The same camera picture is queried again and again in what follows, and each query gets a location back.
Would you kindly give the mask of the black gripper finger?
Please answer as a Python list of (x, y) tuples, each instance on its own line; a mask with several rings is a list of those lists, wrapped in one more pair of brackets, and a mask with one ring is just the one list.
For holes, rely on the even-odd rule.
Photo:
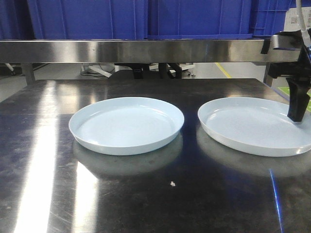
[(288, 77), (286, 81), (290, 90), (287, 117), (294, 122), (301, 122), (311, 99), (307, 94), (311, 88), (311, 79), (310, 77)]

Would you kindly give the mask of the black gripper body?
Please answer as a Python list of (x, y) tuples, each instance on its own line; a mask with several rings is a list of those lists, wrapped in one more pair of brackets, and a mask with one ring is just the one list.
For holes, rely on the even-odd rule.
[(300, 49), (298, 60), (295, 62), (271, 63), (267, 67), (267, 75), (273, 79), (289, 77), (296, 82), (311, 83), (311, 47), (305, 45), (301, 31), (278, 32), (281, 45), (274, 50), (294, 51)]

